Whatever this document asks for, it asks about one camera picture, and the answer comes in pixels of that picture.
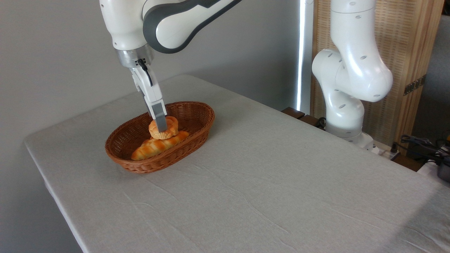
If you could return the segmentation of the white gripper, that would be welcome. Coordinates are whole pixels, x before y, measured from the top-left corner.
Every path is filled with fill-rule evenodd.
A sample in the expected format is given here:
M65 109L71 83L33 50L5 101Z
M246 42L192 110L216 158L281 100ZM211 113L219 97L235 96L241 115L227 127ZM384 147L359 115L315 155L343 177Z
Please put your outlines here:
M146 67L146 71L142 67L129 68L129 70L136 88L145 100L145 104L150 107L150 113L158 132L164 132L167 130L167 111L162 92L153 70L149 65L146 65Z

